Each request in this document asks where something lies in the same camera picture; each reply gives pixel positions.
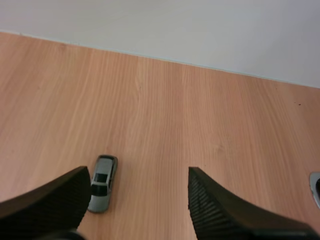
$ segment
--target metal object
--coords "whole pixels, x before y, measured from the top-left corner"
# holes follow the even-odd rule
[[[320,208],[320,172],[313,172],[310,174],[310,188],[313,198]]]
[[[115,156],[98,157],[91,181],[91,200],[88,206],[90,212],[102,213],[108,209],[117,164]]]

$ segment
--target car rear window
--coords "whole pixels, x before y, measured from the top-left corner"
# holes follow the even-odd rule
[[[108,187],[100,185],[91,185],[91,194],[97,197],[103,197],[108,195]]]

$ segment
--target wood grain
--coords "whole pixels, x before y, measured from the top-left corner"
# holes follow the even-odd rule
[[[0,201],[119,158],[88,240],[196,239],[188,167],[320,232],[320,89],[0,34]]]

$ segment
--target silver toy car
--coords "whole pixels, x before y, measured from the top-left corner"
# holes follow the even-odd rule
[[[91,200],[88,206],[90,212],[102,213],[108,209],[117,164],[115,156],[98,157],[91,181]]]

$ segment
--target white wall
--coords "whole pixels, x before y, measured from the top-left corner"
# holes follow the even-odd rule
[[[1,0],[0,30],[320,88],[320,0]]]

